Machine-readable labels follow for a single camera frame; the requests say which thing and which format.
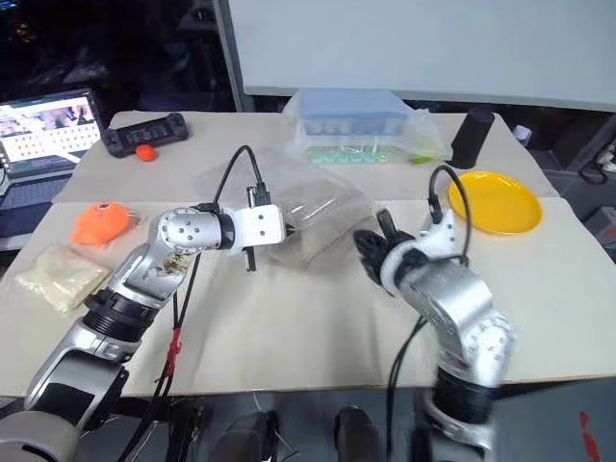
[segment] orange ball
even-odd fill
[[[158,156],[156,151],[149,144],[141,144],[135,149],[135,154],[144,162],[152,162]]]

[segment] black game controller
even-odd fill
[[[188,137],[189,129],[184,117],[171,113],[167,117],[106,130],[102,140],[112,156],[122,158],[134,154],[135,149],[143,144],[157,147]]]

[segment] laptop screen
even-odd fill
[[[88,90],[0,104],[0,160],[11,178],[73,169],[100,140]]]

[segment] black stand leg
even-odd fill
[[[378,432],[371,418],[357,407],[346,407],[336,418],[339,462],[378,462]]]
[[[209,462],[276,461],[277,442],[274,413],[255,412],[233,422],[216,443]]]
[[[170,408],[168,418],[169,446],[166,461],[191,460],[191,445],[198,445],[212,418],[211,410],[200,404],[199,399],[186,399]]]

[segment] yellow plate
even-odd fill
[[[494,234],[522,234],[541,222],[541,204],[519,181],[492,171],[465,173],[460,181],[469,197],[474,227]],[[456,214],[466,217],[464,202],[453,182],[449,203]]]

